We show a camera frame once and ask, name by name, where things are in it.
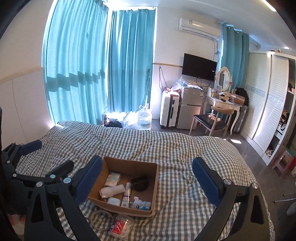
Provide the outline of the white small hair dryer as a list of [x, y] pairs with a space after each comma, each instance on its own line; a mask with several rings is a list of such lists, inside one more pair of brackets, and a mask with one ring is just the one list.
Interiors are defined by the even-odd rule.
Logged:
[[104, 187], [99, 190], [99, 194], [104, 202], [107, 202], [107, 200], [110, 197], [114, 197], [117, 194], [121, 194], [125, 192], [125, 186], [124, 185], [116, 185], [114, 187]]

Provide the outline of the small white case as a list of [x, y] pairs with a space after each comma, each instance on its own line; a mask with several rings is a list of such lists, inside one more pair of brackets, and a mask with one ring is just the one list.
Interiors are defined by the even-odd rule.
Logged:
[[108, 198], [107, 203], [111, 204], [111, 205], [115, 205], [115, 206], [120, 206], [121, 205], [121, 201], [118, 198], [115, 198], [115, 197]]

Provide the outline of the white plush toy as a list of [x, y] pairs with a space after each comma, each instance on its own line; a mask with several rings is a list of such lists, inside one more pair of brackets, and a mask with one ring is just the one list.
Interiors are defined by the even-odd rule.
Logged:
[[151, 209], [151, 202], [142, 201], [137, 196], [133, 198], [133, 202], [130, 202], [129, 205], [132, 209], [149, 211]]

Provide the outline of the black round pouch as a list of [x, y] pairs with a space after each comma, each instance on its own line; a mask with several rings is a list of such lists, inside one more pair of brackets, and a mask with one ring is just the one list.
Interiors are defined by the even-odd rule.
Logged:
[[133, 190], [135, 190], [137, 192], [143, 192], [149, 186], [149, 178], [147, 175], [143, 175], [140, 177], [132, 178], [130, 180], [130, 183], [132, 185]]

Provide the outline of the tissue pack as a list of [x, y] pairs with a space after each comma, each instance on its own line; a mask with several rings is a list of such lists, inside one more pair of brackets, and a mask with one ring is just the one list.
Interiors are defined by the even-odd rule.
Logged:
[[114, 186], [118, 185], [120, 179], [121, 179], [120, 173], [109, 172], [109, 175], [107, 176], [104, 186], [105, 187], [114, 187]]

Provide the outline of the white cosmetic tube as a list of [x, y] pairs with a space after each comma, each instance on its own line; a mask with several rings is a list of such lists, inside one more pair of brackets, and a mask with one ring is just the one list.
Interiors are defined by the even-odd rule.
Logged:
[[131, 194], [132, 184], [127, 182], [125, 186], [125, 192], [122, 197], [121, 207], [129, 208], [130, 205], [130, 194]]

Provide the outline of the brown cardboard box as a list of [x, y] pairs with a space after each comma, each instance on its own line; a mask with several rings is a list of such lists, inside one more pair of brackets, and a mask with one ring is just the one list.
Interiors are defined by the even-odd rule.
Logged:
[[[99, 194], [99, 191], [105, 187], [105, 183], [110, 172], [121, 174], [118, 185], [123, 186], [125, 186], [133, 178], [147, 176], [149, 179], [147, 189], [141, 192], [131, 189], [130, 201], [133, 202], [134, 197], [136, 196], [142, 201], [150, 202], [150, 209], [140, 210], [126, 208], [118, 205], [113, 205], [104, 201], [104, 199]], [[156, 207], [158, 179], [159, 165], [156, 163], [104, 157], [102, 171], [88, 195], [88, 200], [96, 206], [109, 212], [117, 214], [122, 213], [134, 217], [150, 218], [153, 216]]]

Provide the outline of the pink plastic stool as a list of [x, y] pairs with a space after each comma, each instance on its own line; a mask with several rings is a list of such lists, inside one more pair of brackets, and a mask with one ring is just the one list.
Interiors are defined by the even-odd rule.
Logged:
[[295, 154], [286, 148], [281, 156], [274, 162], [273, 169], [277, 171], [280, 178], [283, 178], [287, 171], [295, 166]]

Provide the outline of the black seat wooden chair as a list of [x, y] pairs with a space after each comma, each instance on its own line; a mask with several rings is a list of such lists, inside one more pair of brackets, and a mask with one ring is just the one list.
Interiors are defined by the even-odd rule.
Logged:
[[[193, 115], [193, 121], [191, 124], [191, 128], [189, 130], [189, 135], [191, 135], [195, 122], [198, 122], [200, 125], [206, 128], [206, 131], [209, 131], [209, 136], [212, 136], [214, 132], [222, 132], [222, 131], [223, 131], [223, 137], [226, 136], [228, 127], [230, 125], [231, 116], [235, 110], [232, 108], [221, 108], [221, 107], [215, 107], [215, 106], [211, 106], [211, 109], [213, 111], [216, 111], [217, 113]], [[219, 114], [226, 115], [228, 118], [227, 122], [223, 121], [219, 117]]]

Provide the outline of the dark grey suitcase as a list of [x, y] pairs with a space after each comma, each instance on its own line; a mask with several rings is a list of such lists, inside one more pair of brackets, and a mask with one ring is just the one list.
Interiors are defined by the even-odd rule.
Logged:
[[236, 124], [234, 125], [234, 129], [233, 129], [234, 133], [239, 133], [242, 130], [247, 117], [247, 113], [248, 113], [248, 106], [246, 105], [241, 106], [238, 119], [236, 121]]

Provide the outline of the left turquoise curtain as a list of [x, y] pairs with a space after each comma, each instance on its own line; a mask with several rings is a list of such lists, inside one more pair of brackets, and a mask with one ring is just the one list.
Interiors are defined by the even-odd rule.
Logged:
[[102, 1], [54, 1], [43, 40], [47, 106], [53, 122], [100, 125], [107, 112], [106, 27]]

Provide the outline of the white suitcase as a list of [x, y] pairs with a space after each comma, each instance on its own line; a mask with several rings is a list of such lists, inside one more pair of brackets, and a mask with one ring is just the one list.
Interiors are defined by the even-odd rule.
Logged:
[[163, 127], [176, 125], [180, 95], [175, 91], [163, 91], [159, 123]]

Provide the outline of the oval vanity mirror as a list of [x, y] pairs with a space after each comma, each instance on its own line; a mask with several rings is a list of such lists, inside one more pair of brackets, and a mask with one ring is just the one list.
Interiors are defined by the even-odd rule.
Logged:
[[232, 76], [227, 67], [222, 67], [216, 75], [215, 89], [219, 92], [227, 91], [232, 84]]

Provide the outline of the middle turquoise curtain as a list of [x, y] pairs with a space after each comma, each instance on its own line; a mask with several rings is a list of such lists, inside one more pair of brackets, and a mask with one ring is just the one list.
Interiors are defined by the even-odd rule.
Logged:
[[112, 113], [137, 111], [151, 100], [155, 9], [114, 11], [108, 49]]

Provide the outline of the right turquoise curtain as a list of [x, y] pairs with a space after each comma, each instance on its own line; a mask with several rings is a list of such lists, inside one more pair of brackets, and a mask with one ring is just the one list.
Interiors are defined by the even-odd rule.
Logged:
[[232, 76], [231, 89], [244, 88], [249, 63], [249, 35], [232, 25], [222, 25], [223, 55], [221, 67]]

